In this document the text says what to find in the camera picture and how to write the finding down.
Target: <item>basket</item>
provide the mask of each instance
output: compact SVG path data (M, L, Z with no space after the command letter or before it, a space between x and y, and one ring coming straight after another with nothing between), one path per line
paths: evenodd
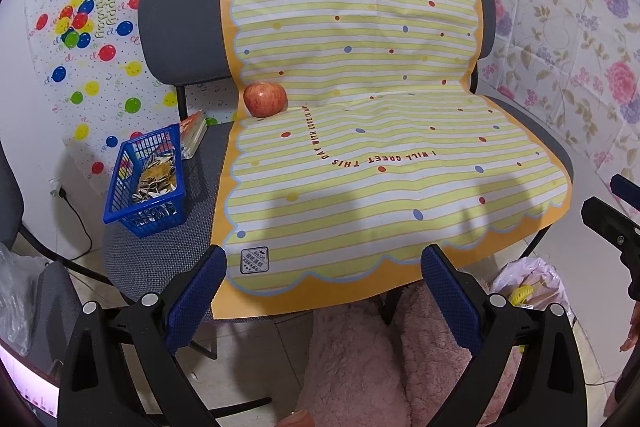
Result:
M146 159L158 150L174 151L176 188L157 198L132 204L132 195ZM138 237L146 237L183 223L183 199L186 191L182 177L180 126L173 124L123 142L113 169L102 220L121 222Z

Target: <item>person's hand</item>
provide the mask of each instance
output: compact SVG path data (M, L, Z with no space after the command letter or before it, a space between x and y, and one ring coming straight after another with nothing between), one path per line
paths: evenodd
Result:
M620 351L628 351L638 343L640 337L640 302L636 302L634 306L634 312L631 314L631 329L629 330L629 336L622 346Z
M276 427L314 427L309 411L302 409L280 420Z

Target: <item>red apple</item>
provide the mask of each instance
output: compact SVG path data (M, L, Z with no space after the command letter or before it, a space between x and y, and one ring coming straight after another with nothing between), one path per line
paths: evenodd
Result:
M244 105L255 118L278 114L287 105L287 93L280 84L250 84L244 90Z

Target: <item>white plastic bag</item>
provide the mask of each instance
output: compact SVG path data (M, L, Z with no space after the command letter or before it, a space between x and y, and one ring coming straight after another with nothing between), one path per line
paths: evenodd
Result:
M33 304L43 256L15 254L0 243L0 338L25 356L31 343Z
M574 312L569 306L569 297L556 269L540 257L525 257L512 261L502 268L491 284L490 293L499 293L507 300L518 288L529 285L533 293L519 306L534 310L544 310L557 302L562 304L569 322L574 321Z

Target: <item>pink fluffy blanket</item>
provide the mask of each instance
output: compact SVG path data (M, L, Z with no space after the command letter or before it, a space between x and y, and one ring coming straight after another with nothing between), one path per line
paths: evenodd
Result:
M404 290L390 327L373 301L317 310L298 408L316 427L424 427L470 359L424 283ZM514 349L479 425L498 418L518 362Z

